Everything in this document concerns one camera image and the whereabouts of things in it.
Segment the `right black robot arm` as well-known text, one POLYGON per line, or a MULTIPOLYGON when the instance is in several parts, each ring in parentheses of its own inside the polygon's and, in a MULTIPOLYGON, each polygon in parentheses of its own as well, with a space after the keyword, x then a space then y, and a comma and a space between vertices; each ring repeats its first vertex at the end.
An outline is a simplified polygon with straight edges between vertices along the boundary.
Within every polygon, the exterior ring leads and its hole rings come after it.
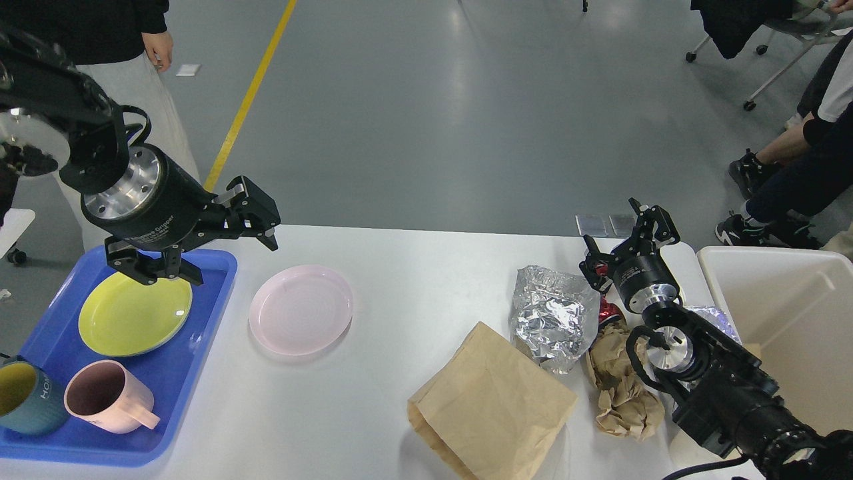
POLYGON ((608 253, 584 236, 580 271, 595 291, 614 287, 642 316, 626 342, 644 385, 671 395, 673 421, 719 461, 687 467, 671 479, 752 462, 767 479, 850 479, 851 431, 819 435, 786 408, 761 361, 700 314, 683 306, 659 253, 680 241, 667 210, 628 200, 636 225, 608 253))

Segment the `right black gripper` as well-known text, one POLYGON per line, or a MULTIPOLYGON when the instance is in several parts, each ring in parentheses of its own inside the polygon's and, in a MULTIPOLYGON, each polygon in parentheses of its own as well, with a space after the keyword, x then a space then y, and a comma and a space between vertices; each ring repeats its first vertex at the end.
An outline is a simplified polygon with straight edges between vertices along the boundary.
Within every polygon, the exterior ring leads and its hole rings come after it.
POLYGON ((636 213, 630 237, 620 244, 620 255, 600 251, 594 237, 584 235, 587 247, 578 265, 589 286, 601 295, 616 287, 622 304, 634 314, 643 314, 657 304, 681 304, 680 286, 659 249, 680 242, 680 233, 667 210, 642 205, 628 198, 636 213))

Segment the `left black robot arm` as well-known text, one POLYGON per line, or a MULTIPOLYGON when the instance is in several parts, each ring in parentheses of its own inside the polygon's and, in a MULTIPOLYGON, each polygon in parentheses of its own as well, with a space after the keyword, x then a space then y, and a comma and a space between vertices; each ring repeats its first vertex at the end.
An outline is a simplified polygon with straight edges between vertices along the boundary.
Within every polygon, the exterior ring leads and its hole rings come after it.
POLYGON ((150 125, 128 127, 119 105, 58 46, 2 25, 2 176, 58 173, 79 194, 83 218, 106 231, 107 264, 141 285, 201 285, 184 253, 216 239, 252 237, 277 250, 277 204, 235 177, 214 194, 158 146, 150 125))

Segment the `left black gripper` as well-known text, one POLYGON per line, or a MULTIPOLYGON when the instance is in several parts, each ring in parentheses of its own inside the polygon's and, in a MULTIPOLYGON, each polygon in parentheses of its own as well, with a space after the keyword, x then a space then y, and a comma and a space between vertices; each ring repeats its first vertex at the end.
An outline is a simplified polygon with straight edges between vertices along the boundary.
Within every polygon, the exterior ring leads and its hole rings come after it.
POLYGON ((279 249, 277 204, 249 177, 235 177, 215 195, 153 145, 131 146, 122 177, 104 192, 81 196, 83 216, 113 236, 104 240, 107 264, 145 286, 159 279, 202 285, 200 268, 183 261, 180 242, 212 203, 216 238, 252 237, 268 250, 279 249), (161 250, 161 256, 139 249, 161 250))

